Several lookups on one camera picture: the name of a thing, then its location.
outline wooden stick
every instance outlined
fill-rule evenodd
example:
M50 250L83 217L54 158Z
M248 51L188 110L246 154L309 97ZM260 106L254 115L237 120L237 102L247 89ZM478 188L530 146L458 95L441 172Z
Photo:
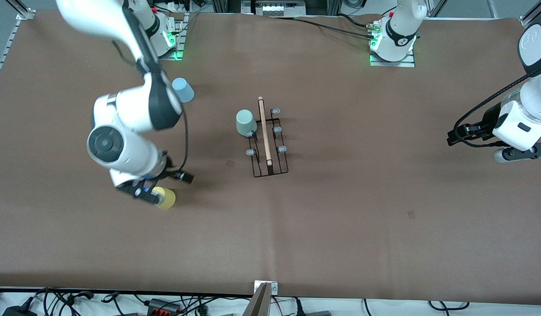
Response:
M265 143L266 166L270 174L273 173L272 157L270 156L269 134L266 131L265 102L263 101L262 97L258 97L258 112L261 116L262 138Z

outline light blue cup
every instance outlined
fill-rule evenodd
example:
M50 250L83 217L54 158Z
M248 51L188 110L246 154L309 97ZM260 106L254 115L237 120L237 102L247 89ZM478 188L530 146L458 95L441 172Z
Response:
M172 88L175 91L176 96L178 96L179 101L182 103L189 102L194 98L194 90L184 78L176 78L172 81Z
M247 136L250 131L257 131L257 122L254 120L254 116L249 110L240 110L236 115L236 127L237 132L243 136Z

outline silver bracket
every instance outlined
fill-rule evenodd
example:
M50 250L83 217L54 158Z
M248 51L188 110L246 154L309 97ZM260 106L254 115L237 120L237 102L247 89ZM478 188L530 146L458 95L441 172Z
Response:
M428 16L430 16L431 18L438 16L440 14L440 11L442 11L442 9L444 8L447 2L448 0L439 0L439 2L436 5L434 5L433 1L428 1L427 2L427 6L429 8Z
M541 14L541 0L520 18L522 25L527 27L539 14Z
M278 295L278 282L276 281L264 281L264 280L257 280L254 282L254 289L253 289L253 293L256 293L257 292L257 289L258 287L261 285L261 283L266 283L266 282L269 282L270 285L271 285L271 292L270 294L272 296L277 296Z
M3 50L3 55L1 56L1 60L0 60L0 72L1 72L1 68L3 68L3 63L5 62L5 58L7 57L7 54L9 53L9 48L11 48L11 45L13 44L13 39L15 38L15 35L17 34L17 30L19 29L20 24L21 24L21 21L17 21L15 23L15 27L13 27L13 30L11 31L11 35L9 36L9 40L7 41L7 44L5 45L5 49Z
M270 309L270 298L272 298L272 292L274 289L276 289L276 292L278 292L278 282L255 281L254 288L256 291L253 298L251 298L251 301L247 305L247 308L245 308L243 316L268 316Z
M26 13L26 16L23 17L20 14L17 14L17 20L32 20L34 18L34 14L36 13L36 10L32 10L31 8L28 8L28 12Z
M415 54L413 50L407 53L407 56L400 61L386 61L381 59L375 52L370 51L370 66L387 67L415 67Z
M14 8L17 11L17 20L32 20L36 10L25 6L21 0L5 0L11 8Z

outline metal bracket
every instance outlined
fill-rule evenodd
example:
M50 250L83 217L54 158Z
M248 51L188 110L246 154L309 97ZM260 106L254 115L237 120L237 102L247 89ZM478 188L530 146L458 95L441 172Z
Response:
M370 66L387 66L387 67L415 67L415 53L413 50L407 53L407 56L400 61L387 61L381 59L375 52L370 51Z
M275 288L272 284L276 284L278 291L278 282L271 281L255 281L254 287L256 292L251 298L251 301L245 308L243 316L268 316L270 309L270 298L272 298L272 290Z
M175 46L159 56L160 60L182 60L184 53L184 41L188 32L188 23L190 22L190 13L185 13L182 20L175 20L175 30L178 34L175 36Z
M12 8L17 11L17 20L32 20L36 10L25 6L21 0L5 0Z
M270 285L271 285L270 286L270 290L271 290L270 294L272 296L277 296L278 295L278 282L276 282L276 281L265 281L265 280L256 280L254 282L254 290L253 290L254 293L257 292L259 286L261 286L262 283L270 283Z
M436 6L434 6L434 2L429 1L428 4L427 4L427 6L429 8L428 16L430 16L431 18L438 16L440 14L440 11L442 11L442 9L444 8L444 6L446 5L447 2L448 2L448 0L440 0L436 4Z
M36 10L32 10L31 8L27 9L26 16L21 16L20 14L17 14L17 20L23 21L23 20L32 20L34 18L34 14L36 13Z
M528 12L526 12L520 21L524 27L527 27L537 16L541 14L541 0L537 2Z
M1 72L1 68L3 68L3 63L5 62L5 58L7 57L7 54L9 53L9 48L11 48L11 45L13 44L13 39L15 38L15 35L17 34L17 30L19 29L20 24L21 24L21 21L17 21L15 23L15 26L13 27L13 30L11 31L11 35L9 36L9 40L7 41L7 44L5 45L5 49L3 50L3 55L1 56L1 60L0 60L0 72Z

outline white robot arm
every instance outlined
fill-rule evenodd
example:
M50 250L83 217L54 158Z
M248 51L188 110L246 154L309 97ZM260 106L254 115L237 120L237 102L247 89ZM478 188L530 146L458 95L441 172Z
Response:
M523 32L518 42L518 54L526 75L482 102L480 106L523 80L528 79L527 82L487 110L481 122L458 126L473 111L461 118L454 130L448 132L449 146L458 142L471 146L468 140L488 140L496 136L501 141L474 144L473 147L505 147L493 154L497 162L541 158L541 16Z
M141 136L172 128L184 115L144 28L128 0L58 0L58 9L77 30L117 39L130 48L144 84L96 100L87 150L110 170L116 188L158 204L160 198L151 189L159 179L169 176L190 183L193 176L182 166L174 167L166 152Z
M393 16L374 22L380 27L371 32L375 38L370 41L370 50L387 61L402 60L412 49L426 13L425 0L397 0Z
M113 10L126 3L128 10L134 13L142 24L156 56L162 56L176 44L174 18L161 12L154 14L146 0L124 2L122 0L56 0L56 2L64 19L80 32L122 41L128 40L128 34L115 33L116 30L123 31L124 26L116 25L118 18L114 17Z

